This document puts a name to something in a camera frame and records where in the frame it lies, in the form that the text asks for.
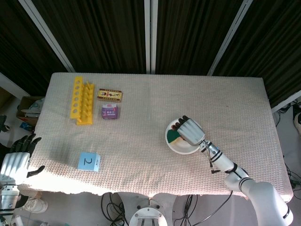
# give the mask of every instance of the white sneaker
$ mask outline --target white sneaker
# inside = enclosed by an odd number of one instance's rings
[[[40,226],[50,226],[48,222],[43,222]]]
[[[44,213],[48,208],[48,203],[41,199],[29,198],[25,205],[22,207],[30,213]]]

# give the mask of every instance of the textured tablecloth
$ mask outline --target textured tablecloth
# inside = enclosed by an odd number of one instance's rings
[[[80,75],[95,84],[91,126],[70,119],[73,81]],[[102,119],[108,102],[97,100],[99,88],[123,91],[119,119]],[[30,170],[46,167],[25,186],[67,194],[229,194],[226,174],[211,174],[200,152],[180,155],[168,148],[166,126],[183,115],[199,122],[206,138],[253,179],[271,182],[285,201],[292,198],[263,80],[240,77],[53,74]],[[99,172],[77,170],[81,152],[100,154]]]

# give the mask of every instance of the wire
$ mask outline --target wire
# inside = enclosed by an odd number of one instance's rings
[[[188,215],[188,211],[190,209],[191,203],[192,203],[192,199],[193,199],[193,195],[188,195],[186,203],[185,203],[185,207],[184,207],[184,216],[182,218],[178,218],[176,220],[174,220],[174,224],[177,220],[182,220],[180,226],[184,225],[187,226],[187,223],[191,226],[191,223],[189,221],[189,218],[191,217],[191,215],[193,214],[194,210],[196,209],[197,203],[198,203],[198,195],[196,195],[196,202],[194,204],[193,210],[192,212]]]
[[[301,190],[301,181],[300,181],[301,177],[298,174],[296,174],[295,172],[291,171],[290,168],[288,168],[288,166],[287,166],[286,163],[285,163],[285,166],[286,166],[287,174],[289,176],[289,179],[290,179],[290,182],[291,182],[291,186],[292,186],[292,189],[293,189],[293,195],[294,195],[294,197],[296,199],[301,200],[301,198],[298,197],[298,196],[296,196],[296,194],[295,194],[295,192]],[[300,188],[294,190],[294,188],[296,186],[295,183],[297,183],[298,185],[300,185]]]
[[[125,216],[125,209],[124,209],[124,205],[123,205],[123,202],[121,202],[119,205],[113,203],[112,201],[112,194],[109,193],[109,198],[110,198],[110,202],[107,204],[106,206],[106,212],[107,214],[104,213],[104,210],[103,210],[103,197],[104,195],[102,195],[102,199],[101,199],[101,210],[102,210],[102,213],[104,215],[104,217],[111,222],[110,226],[119,226],[120,223],[122,223],[121,225],[124,226],[125,223],[128,225],[128,222],[127,222],[127,219],[126,219],[126,216]],[[109,210],[110,207],[113,207],[114,210],[116,211],[116,215],[117,217],[115,218],[112,218],[109,214]]]
[[[210,164],[211,173],[214,174],[214,173],[220,172],[220,170],[214,170],[213,164],[212,164],[212,161],[211,161],[211,156],[210,156],[210,150],[209,150],[208,143],[207,143],[207,141],[204,141],[204,143],[205,143],[206,150],[207,150],[207,155],[208,155],[208,160],[209,160],[209,164]]]
[[[285,113],[288,111],[288,109],[290,109],[292,106],[294,106],[294,105],[299,105],[299,104],[301,104],[301,101],[298,102],[297,99],[296,99],[296,100],[293,101],[293,104],[292,104],[292,103],[289,103],[289,104],[287,104],[286,107],[280,108],[280,109],[277,111],[277,112],[278,112],[279,119],[278,119],[278,121],[277,121],[276,127],[277,127],[277,125],[280,123],[280,120],[281,120],[280,115],[281,115],[281,114],[285,114]]]
[[[230,197],[232,196],[233,194],[233,191],[230,192],[230,195],[228,196],[228,198],[219,206],[219,208],[217,208],[212,214],[210,214],[208,217],[206,217],[205,219],[201,220],[200,222],[197,222],[196,224],[193,224],[191,225],[190,221],[189,221],[189,218],[191,217],[192,213],[194,212],[196,206],[197,206],[197,202],[198,202],[198,196],[197,196],[197,200],[196,200],[196,203],[194,205],[194,208],[192,210],[192,212],[190,213],[190,215],[188,216],[188,211],[189,211],[189,208],[191,206],[191,202],[192,202],[192,195],[189,195],[187,197],[187,200],[186,200],[186,204],[185,204],[185,207],[184,207],[184,216],[182,218],[178,218],[176,220],[174,220],[174,225],[175,225],[175,222],[177,220],[182,220],[180,226],[184,225],[184,226],[187,226],[187,223],[190,225],[190,226],[196,226],[196,225],[199,225],[201,223],[203,223],[204,221],[208,220],[210,217],[212,217],[215,213],[217,213],[217,211],[220,210],[221,207],[223,207],[224,204],[226,204],[226,202],[230,199]]]
[[[215,213],[217,213],[217,211],[219,211],[220,210],[220,208],[224,205],[224,204],[226,204],[226,202],[230,199],[230,197],[232,196],[232,193],[233,193],[233,191],[231,191],[231,193],[230,193],[230,195],[228,196],[228,198],[219,206],[219,208],[217,208],[216,209],[216,211],[214,211],[212,214],[210,214],[208,217],[206,217],[205,219],[203,219],[203,220],[201,220],[200,222],[198,222],[198,223],[196,223],[196,224],[194,224],[194,225],[192,225],[192,226],[196,226],[196,225],[199,225],[199,224],[201,224],[201,223],[203,223],[205,220],[208,220],[210,217],[212,217]]]
[[[281,120],[281,114],[280,114],[280,111],[279,111],[279,110],[278,110],[278,116],[279,116],[279,118],[278,118],[278,121],[277,121],[276,127],[277,127],[277,125],[280,123],[280,120]]]

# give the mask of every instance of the dark curtain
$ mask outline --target dark curtain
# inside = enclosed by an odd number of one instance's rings
[[[157,74],[207,75],[242,0],[160,0]]]
[[[301,1],[254,1],[214,75],[262,77],[271,107],[301,90]]]
[[[66,69],[17,0],[0,0],[0,72],[33,96]]]
[[[33,3],[77,72],[146,72],[143,0]]]

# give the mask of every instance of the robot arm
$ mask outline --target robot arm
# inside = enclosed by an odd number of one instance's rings
[[[276,189],[268,182],[255,182],[248,173],[229,160],[211,141],[205,140],[205,133],[194,120],[183,116],[175,125],[177,130],[192,146],[200,146],[200,151],[213,165],[228,174],[225,178],[227,187],[233,191],[242,192],[252,202],[259,226],[287,226],[293,221],[293,213],[282,200]]]
[[[22,184],[26,178],[34,176],[44,169],[41,166],[38,170],[28,172],[30,157],[36,144],[41,140],[32,139],[35,134],[25,136],[17,140],[11,147],[10,153],[6,154],[0,171],[0,226],[9,225],[14,213],[19,196],[18,185]]]

